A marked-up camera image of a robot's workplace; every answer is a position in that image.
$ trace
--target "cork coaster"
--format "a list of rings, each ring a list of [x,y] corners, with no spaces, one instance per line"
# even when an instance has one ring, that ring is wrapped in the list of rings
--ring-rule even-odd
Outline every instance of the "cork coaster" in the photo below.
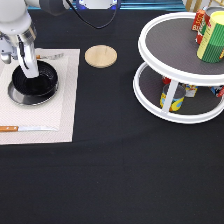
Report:
[[[106,68],[117,60],[117,52],[108,46],[97,45],[89,48],[85,53],[86,62],[96,68]]]

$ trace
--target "yellow can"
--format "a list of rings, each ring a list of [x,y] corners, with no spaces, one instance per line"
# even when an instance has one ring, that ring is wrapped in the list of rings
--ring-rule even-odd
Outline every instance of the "yellow can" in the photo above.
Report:
[[[165,99],[166,99],[166,95],[167,95],[169,86],[170,85],[167,84],[163,87],[163,93],[162,93],[162,96],[161,96],[161,99],[160,99],[160,106],[162,108],[163,108],[163,105],[165,103]],[[182,86],[178,85],[177,89],[176,89],[176,92],[174,94],[174,98],[172,100],[169,111],[179,110],[181,108],[181,105],[183,103],[185,95],[186,95],[186,90]]]
[[[205,62],[219,62],[224,55],[224,12],[211,14],[197,56]]]

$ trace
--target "white tiered shelf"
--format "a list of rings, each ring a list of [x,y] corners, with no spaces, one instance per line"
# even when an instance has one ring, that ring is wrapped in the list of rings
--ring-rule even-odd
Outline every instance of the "white tiered shelf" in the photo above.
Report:
[[[224,84],[224,62],[209,64],[197,58],[196,32],[191,31],[194,17],[195,13],[185,12],[157,17],[146,24],[138,42],[145,62],[134,78],[135,95],[148,111],[177,123],[205,122],[224,109],[224,98],[215,97],[205,87]],[[161,75],[172,79],[163,108],[159,105]],[[199,89],[194,98],[185,97],[180,110],[169,112],[179,82]]]

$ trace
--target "shelf pole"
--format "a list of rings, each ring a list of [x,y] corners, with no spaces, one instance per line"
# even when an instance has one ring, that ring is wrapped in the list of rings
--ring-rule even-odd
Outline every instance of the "shelf pole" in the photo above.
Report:
[[[175,80],[171,80],[171,83],[170,83],[170,86],[169,86],[169,89],[168,89],[168,92],[167,92],[167,95],[166,95],[165,103],[164,103],[163,108],[162,108],[162,112],[164,112],[164,113],[169,112],[170,105],[173,101],[173,97],[174,97],[174,94],[176,92],[178,83],[179,82],[177,82]]]

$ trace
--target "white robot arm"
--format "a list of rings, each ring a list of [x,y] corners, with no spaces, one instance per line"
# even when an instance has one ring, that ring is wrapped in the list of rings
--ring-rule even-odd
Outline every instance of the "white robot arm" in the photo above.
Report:
[[[39,7],[52,14],[64,13],[69,5],[65,0],[1,0],[0,1],[0,52],[6,64],[11,57],[19,64],[27,78],[39,75],[34,50],[36,30],[27,6]]]

